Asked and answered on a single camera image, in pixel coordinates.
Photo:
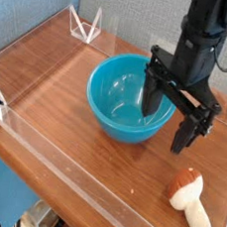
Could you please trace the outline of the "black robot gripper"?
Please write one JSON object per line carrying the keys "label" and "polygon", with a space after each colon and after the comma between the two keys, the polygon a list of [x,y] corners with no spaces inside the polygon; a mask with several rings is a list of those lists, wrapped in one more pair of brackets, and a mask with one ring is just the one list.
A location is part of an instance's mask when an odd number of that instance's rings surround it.
{"label": "black robot gripper", "polygon": [[209,87],[209,76],[217,63],[225,39],[194,39],[182,34],[173,55],[152,46],[152,57],[146,64],[142,97],[144,117],[153,115],[163,95],[184,115],[171,143],[179,154],[195,136],[208,134],[213,119],[222,108]]}

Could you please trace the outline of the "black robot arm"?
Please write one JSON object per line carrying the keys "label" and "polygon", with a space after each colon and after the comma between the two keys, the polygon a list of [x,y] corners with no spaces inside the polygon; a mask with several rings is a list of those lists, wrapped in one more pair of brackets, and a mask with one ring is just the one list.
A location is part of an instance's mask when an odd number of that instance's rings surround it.
{"label": "black robot arm", "polygon": [[183,113],[171,144],[175,154],[207,135],[222,111],[208,84],[226,39],[227,0],[191,0],[175,52],[151,48],[141,108],[144,116],[154,114],[165,95]]}

